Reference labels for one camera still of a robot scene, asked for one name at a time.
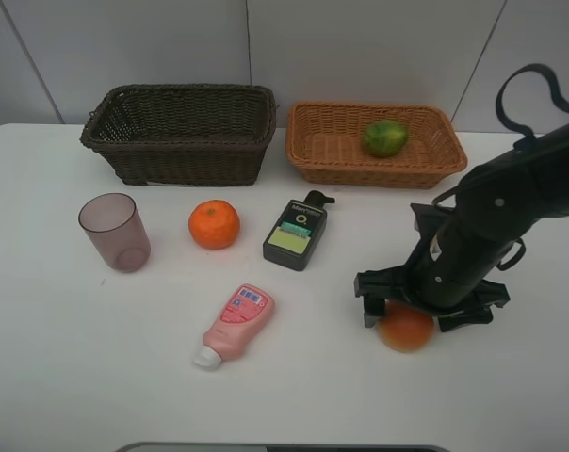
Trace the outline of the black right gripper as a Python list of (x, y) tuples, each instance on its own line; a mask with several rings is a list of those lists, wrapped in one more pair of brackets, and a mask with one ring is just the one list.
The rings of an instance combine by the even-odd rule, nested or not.
[(451, 208), (413, 203), (419, 241), (401, 266), (360, 272), (354, 280), (363, 298), (364, 327), (386, 317), (386, 301), (406, 304), (437, 319), (440, 332), (493, 321), (490, 307), (510, 301), (506, 286), (487, 274), (510, 250), (471, 231)]

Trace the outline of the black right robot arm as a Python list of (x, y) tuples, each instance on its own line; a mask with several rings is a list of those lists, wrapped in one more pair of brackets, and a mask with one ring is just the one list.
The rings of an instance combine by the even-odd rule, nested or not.
[(491, 323), (491, 309), (510, 295), (487, 274), (523, 258), (523, 236), (538, 220), (569, 217), (569, 123), (515, 142), (431, 204), (411, 208), (420, 238), (408, 260), (355, 277), (365, 327), (393, 302), (435, 318), (442, 332)]

